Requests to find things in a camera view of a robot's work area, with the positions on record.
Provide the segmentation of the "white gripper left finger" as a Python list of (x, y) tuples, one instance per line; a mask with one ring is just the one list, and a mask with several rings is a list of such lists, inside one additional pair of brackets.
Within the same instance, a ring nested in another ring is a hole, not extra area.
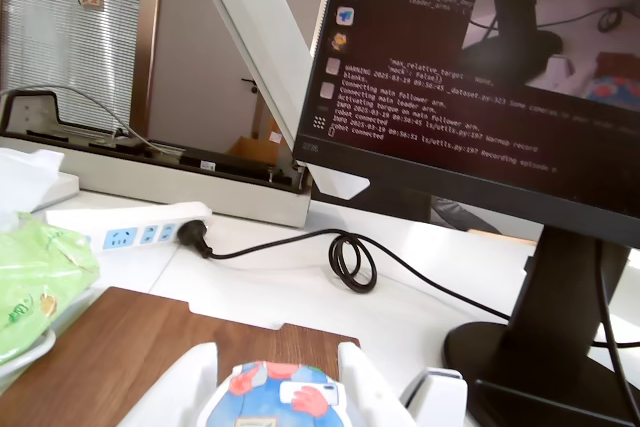
[(217, 345), (198, 344), (161, 375), (119, 426), (195, 426), (217, 381)]

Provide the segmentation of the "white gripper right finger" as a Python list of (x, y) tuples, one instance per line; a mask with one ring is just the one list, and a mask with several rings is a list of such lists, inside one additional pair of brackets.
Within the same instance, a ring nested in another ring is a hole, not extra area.
[(352, 342), (338, 345), (339, 382), (353, 426), (401, 427), (416, 422), (367, 355)]

